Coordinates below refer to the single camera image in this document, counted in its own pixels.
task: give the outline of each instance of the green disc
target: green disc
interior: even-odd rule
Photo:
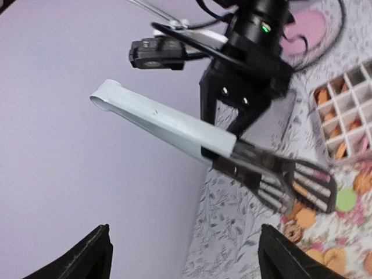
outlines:
[[[340,212],[350,212],[356,205],[356,193],[353,189],[342,189],[337,193],[336,209]]]

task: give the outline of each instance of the white basket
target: white basket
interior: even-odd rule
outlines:
[[[336,90],[335,83],[343,79],[348,90],[340,92]],[[317,106],[316,92],[326,88],[330,100]],[[315,106],[317,106],[317,120],[323,132],[326,157],[330,165],[340,166],[372,156],[372,60],[359,65],[358,67],[344,73],[343,75],[318,87],[312,93]],[[324,116],[334,111],[336,116],[323,121]],[[355,130],[349,130],[349,125],[359,119],[361,126]],[[339,126],[341,134],[330,138],[332,131]],[[360,147],[364,137],[368,138],[367,151],[361,152]],[[334,156],[339,146],[346,143],[346,156],[335,160]]]

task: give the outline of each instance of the white wall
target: white wall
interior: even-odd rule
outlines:
[[[208,18],[182,2],[178,15]],[[206,169],[89,100],[112,78],[199,117],[205,63],[131,68],[150,20],[124,0],[17,0],[0,16],[0,278],[30,274],[105,223],[112,278],[179,278]]]

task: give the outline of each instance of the green light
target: green light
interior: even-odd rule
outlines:
[[[266,26],[262,26],[262,29],[263,29],[263,31],[265,31],[265,33],[269,33],[270,32],[270,30]]]

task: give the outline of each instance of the table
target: table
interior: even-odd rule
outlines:
[[[348,19],[341,43],[315,67],[293,78],[291,93],[275,104],[244,135],[261,147],[287,156],[299,156],[325,163],[319,153],[320,134],[314,131],[310,109],[311,89],[372,56],[372,2],[346,0]],[[340,12],[336,0],[314,4],[310,9],[324,11],[327,22],[325,42],[336,34]],[[317,51],[310,53],[309,59]],[[285,108],[293,105],[290,116]],[[219,125],[226,127],[234,112],[219,109]],[[194,236],[184,269],[184,278],[248,279],[260,278],[257,246],[263,223],[279,225],[280,216],[261,205],[257,199],[231,179],[209,170],[202,189]]]

